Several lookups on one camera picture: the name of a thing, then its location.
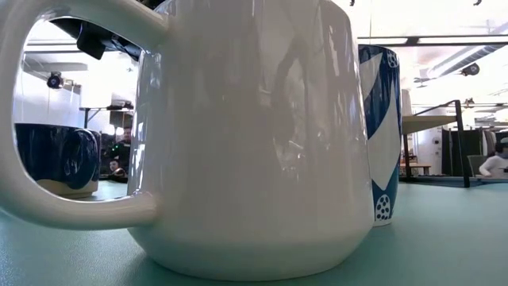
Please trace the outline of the navy blue glossy mug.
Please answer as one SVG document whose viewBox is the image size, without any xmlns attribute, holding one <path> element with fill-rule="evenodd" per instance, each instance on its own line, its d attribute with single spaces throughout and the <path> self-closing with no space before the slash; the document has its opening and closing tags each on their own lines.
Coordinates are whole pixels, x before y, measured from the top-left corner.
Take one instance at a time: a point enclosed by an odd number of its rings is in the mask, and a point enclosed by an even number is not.
<svg viewBox="0 0 508 286">
<path fill-rule="evenodd" d="M 42 188 L 68 199 L 98 190 L 101 135 L 72 126 L 15 125 L 17 149 L 27 173 Z"/>
</svg>

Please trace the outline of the wooden shelf black metal frame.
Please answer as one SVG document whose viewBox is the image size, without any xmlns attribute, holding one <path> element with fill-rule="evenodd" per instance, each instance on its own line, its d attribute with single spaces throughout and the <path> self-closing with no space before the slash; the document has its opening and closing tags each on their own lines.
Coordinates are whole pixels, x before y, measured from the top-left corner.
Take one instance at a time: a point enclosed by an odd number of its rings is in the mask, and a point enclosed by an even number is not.
<svg viewBox="0 0 508 286">
<path fill-rule="evenodd" d="M 425 113 L 428 113 L 432 110 L 436 110 L 439 108 L 449 107 L 450 105 L 454 106 L 455 115 L 429 115 L 424 116 Z M 409 158 L 409 146 L 408 146 L 408 135 L 411 133 L 417 133 L 422 130 L 432 129 L 438 126 L 444 126 L 450 123 L 457 123 L 457 147 L 460 155 L 460 167 L 462 169 L 463 174 L 463 182 L 464 187 L 469 188 L 471 186 L 471 179 L 468 174 L 468 169 L 466 165 L 467 155 L 463 153 L 463 144 L 464 144 L 464 123 L 462 118 L 462 106 L 461 101 L 458 99 L 449 101 L 444 104 L 440 104 L 438 106 L 433 106 L 429 109 L 423 110 L 416 114 L 412 114 L 410 116 L 402 117 L 402 141 L 404 144 L 404 161 L 405 161 L 405 170 L 406 176 L 402 178 L 402 182 L 405 183 L 419 183 L 415 177 L 412 177 L 411 167 L 410 167 L 410 158 Z"/>
</svg>

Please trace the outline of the blue white patterned mug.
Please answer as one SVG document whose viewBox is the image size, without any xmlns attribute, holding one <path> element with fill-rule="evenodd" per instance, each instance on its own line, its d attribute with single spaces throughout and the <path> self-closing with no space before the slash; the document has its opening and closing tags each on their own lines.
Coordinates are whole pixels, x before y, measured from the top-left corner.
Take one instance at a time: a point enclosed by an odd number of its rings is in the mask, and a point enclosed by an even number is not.
<svg viewBox="0 0 508 286">
<path fill-rule="evenodd" d="M 358 51 L 375 226 L 391 223 L 402 150 L 400 67 L 388 48 L 361 44 Z"/>
</svg>

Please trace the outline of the black background table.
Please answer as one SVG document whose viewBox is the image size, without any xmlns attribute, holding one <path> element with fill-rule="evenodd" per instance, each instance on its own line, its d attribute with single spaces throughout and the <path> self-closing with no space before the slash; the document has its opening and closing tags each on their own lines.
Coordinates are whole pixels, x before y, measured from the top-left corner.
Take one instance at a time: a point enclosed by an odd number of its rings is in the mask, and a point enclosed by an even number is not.
<svg viewBox="0 0 508 286">
<path fill-rule="evenodd" d="M 80 111 L 84 112 L 84 121 L 83 127 L 88 127 L 88 122 L 100 111 L 114 111 L 114 112 L 130 112 L 134 111 L 134 106 L 132 105 L 124 105 L 124 106 L 104 106 L 104 107 L 80 107 Z"/>
</svg>

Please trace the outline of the white mug olive interior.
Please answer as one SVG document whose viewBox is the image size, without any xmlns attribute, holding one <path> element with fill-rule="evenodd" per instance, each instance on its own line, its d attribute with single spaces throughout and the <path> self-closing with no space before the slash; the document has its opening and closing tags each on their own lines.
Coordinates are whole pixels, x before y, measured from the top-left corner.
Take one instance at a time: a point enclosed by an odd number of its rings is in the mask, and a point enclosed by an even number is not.
<svg viewBox="0 0 508 286">
<path fill-rule="evenodd" d="M 80 202 L 24 170 L 21 51 L 73 17 L 141 50 L 127 196 Z M 358 48 L 333 0 L 0 0 L 0 208 L 37 225 L 126 228 L 154 261 L 215 280 L 339 265 L 374 222 Z"/>
</svg>

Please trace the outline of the black curtain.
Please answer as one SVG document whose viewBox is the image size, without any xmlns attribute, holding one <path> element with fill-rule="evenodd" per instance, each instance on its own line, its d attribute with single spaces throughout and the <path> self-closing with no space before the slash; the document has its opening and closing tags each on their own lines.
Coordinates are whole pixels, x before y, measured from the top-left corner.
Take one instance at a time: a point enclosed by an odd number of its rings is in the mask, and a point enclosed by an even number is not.
<svg viewBox="0 0 508 286">
<path fill-rule="evenodd" d="M 479 173 L 476 168 L 471 170 L 470 156 L 487 157 L 495 151 L 497 139 L 495 133 L 485 129 L 466 129 L 459 140 L 457 130 L 443 129 L 441 132 L 442 158 L 441 173 L 448 176 L 462 176 L 463 166 L 469 176 Z"/>
</svg>

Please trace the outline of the person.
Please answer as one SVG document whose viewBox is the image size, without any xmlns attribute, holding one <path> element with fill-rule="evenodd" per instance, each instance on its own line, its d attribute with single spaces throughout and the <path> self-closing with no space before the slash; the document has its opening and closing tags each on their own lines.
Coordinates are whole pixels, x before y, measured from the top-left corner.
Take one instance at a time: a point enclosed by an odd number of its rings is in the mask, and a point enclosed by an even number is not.
<svg viewBox="0 0 508 286">
<path fill-rule="evenodd" d="M 128 174 L 119 165 L 117 160 L 112 160 L 110 162 L 110 174 L 107 176 L 107 179 L 124 184 L 128 182 Z"/>
<path fill-rule="evenodd" d="M 132 140 L 132 128 L 125 127 L 121 140 L 117 143 L 117 157 L 119 160 L 128 160 Z"/>
<path fill-rule="evenodd" d="M 483 177 L 508 179 L 508 141 L 496 144 L 495 154 L 488 157 L 479 167 Z"/>
</svg>

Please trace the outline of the grey office chair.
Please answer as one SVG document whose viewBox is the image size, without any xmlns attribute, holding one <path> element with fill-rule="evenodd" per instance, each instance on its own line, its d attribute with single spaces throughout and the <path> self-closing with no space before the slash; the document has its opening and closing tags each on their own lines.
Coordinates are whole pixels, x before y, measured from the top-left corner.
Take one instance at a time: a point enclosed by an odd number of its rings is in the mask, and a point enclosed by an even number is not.
<svg viewBox="0 0 508 286">
<path fill-rule="evenodd" d="M 468 155 L 468 163 L 471 169 L 471 175 L 474 177 L 483 177 L 479 167 L 487 160 L 483 155 Z"/>
</svg>

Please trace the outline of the green table mat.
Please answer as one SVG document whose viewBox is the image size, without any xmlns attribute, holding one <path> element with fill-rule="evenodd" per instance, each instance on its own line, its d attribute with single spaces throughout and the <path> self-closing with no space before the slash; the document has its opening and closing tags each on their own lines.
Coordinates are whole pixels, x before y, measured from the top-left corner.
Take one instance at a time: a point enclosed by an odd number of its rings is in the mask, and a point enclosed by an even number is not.
<svg viewBox="0 0 508 286">
<path fill-rule="evenodd" d="M 126 230 L 54 230 L 0 212 L 0 286 L 508 286 L 508 184 L 401 184 L 392 223 L 341 265 L 259 283 L 169 271 Z"/>
</svg>

